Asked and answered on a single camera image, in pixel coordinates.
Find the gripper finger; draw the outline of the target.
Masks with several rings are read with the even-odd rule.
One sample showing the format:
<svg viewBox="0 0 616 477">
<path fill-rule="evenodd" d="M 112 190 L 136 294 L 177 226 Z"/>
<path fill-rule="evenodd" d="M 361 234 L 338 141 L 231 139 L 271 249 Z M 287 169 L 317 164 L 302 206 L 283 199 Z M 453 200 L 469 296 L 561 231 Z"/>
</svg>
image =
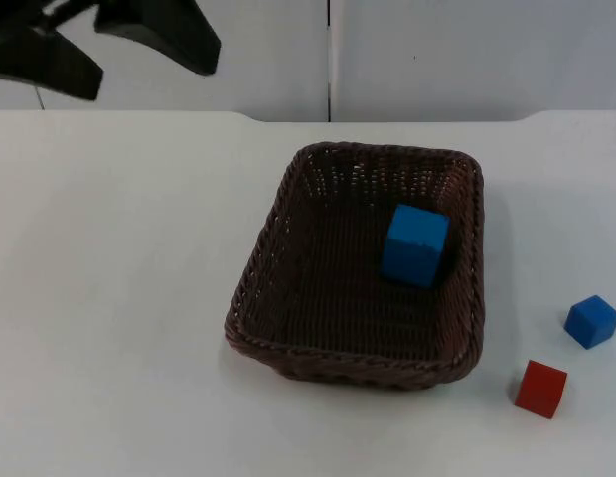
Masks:
<svg viewBox="0 0 616 477">
<path fill-rule="evenodd" d="M 142 44 L 198 75 L 217 70 L 222 42 L 195 1 L 101 1 L 94 29 Z"/>
<path fill-rule="evenodd" d="M 102 77 L 98 63 L 59 32 L 25 28 L 0 41 L 0 80 L 95 101 Z"/>
</svg>

